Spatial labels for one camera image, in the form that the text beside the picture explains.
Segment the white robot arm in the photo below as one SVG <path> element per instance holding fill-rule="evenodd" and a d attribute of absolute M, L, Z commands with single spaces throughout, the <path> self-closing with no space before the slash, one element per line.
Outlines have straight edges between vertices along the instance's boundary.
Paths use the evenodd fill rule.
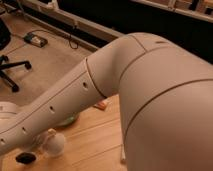
<path fill-rule="evenodd" d="M 0 121 L 0 156 L 113 95 L 128 171 L 213 171 L 213 65 L 148 33 L 112 41 Z"/>

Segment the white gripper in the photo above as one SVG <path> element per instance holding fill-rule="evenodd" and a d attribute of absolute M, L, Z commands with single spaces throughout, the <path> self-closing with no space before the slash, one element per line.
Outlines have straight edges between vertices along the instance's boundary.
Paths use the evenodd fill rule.
<path fill-rule="evenodd" d="M 46 131 L 39 134 L 33 140 L 32 149 L 33 150 L 41 149 L 53 135 L 54 133 L 51 131 Z"/>

